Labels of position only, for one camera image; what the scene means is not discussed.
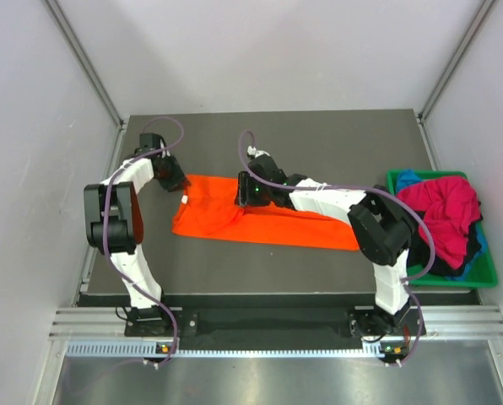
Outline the orange t shirt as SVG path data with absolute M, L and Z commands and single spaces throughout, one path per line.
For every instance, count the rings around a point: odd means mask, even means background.
M 318 213 L 235 204 L 237 179 L 190 175 L 172 219 L 175 235 L 209 240 L 357 251 L 353 230 Z

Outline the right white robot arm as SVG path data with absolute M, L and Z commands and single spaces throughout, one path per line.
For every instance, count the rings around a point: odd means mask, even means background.
M 250 147 L 246 169 L 238 175 L 235 203 L 241 207 L 274 204 L 316 213 L 350 226 L 357 245 L 374 269 L 375 305 L 353 321 L 355 335 L 386 336 L 402 328 L 409 311 L 404 278 L 415 225 L 384 188 L 373 192 L 332 188 L 304 175 L 286 175 L 272 156 Z

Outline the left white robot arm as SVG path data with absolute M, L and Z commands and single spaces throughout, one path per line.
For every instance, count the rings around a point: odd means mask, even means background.
M 138 203 L 139 192 L 151 181 L 167 192 L 189 185 L 164 138 L 143 133 L 134 154 L 111 177 L 84 188 L 84 219 L 89 245 L 108 257 L 129 293 L 126 322 L 160 335 L 172 327 L 173 315 L 160 306 L 163 289 L 154 280 L 143 252 L 144 226 Z

